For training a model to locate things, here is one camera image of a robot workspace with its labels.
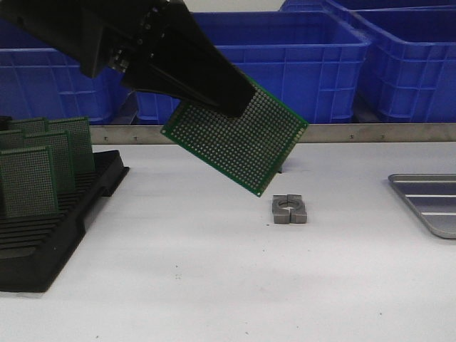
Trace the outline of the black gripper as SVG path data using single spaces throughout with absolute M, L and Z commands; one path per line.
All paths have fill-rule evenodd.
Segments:
M 109 66 L 124 73 L 122 84 L 209 108 L 221 105 L 217 79 L 226 60 L 166 60 L 162 65 L 130 60 L 143 40 L 146 19 L 168 1 L 2 1 L 1 18 L 80 63 L 96 77 Z

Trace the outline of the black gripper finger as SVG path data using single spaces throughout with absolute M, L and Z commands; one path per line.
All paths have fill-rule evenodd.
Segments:
M 166 60 L 226 60 L 194 20 L 183 1 L 168 1 L 162 10 L 147 17 L 150 28 L 145 42 L 145 60 L 162 65 Z M 256 93 L 248 78 L 228 61 L 225 77 L 217 79 L 217 97 L 221 105 L 215 110 L 228 118 L 242 116 Z

